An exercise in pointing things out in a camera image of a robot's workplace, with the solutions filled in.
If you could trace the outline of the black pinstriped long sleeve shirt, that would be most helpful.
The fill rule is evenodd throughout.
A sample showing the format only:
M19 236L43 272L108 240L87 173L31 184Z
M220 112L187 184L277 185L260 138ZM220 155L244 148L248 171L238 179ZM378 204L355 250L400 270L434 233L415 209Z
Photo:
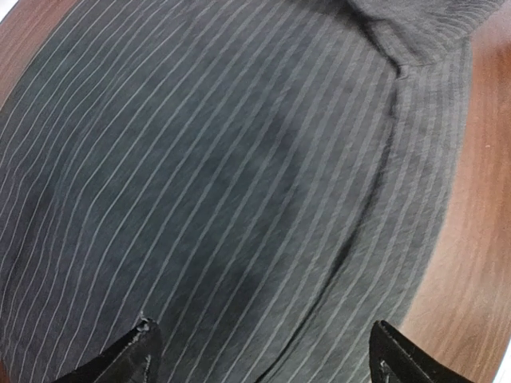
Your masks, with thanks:
M368 382L438 240L499 1L82 1L1 110L1 359L149 320L160 382Z

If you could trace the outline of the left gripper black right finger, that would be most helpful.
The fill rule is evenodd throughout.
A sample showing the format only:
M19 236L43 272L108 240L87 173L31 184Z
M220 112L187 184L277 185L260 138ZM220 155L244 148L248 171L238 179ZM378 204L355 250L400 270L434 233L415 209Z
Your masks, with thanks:
M374 383L470 383L420 349L386 321L377 321L369 340L370 378Z

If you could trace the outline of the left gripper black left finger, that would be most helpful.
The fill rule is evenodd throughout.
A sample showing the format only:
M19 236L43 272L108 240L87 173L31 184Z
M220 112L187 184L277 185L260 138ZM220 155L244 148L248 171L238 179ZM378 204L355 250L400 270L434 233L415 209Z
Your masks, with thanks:
M161 353L160 327L143 318L97 357L54 383L156 382Z

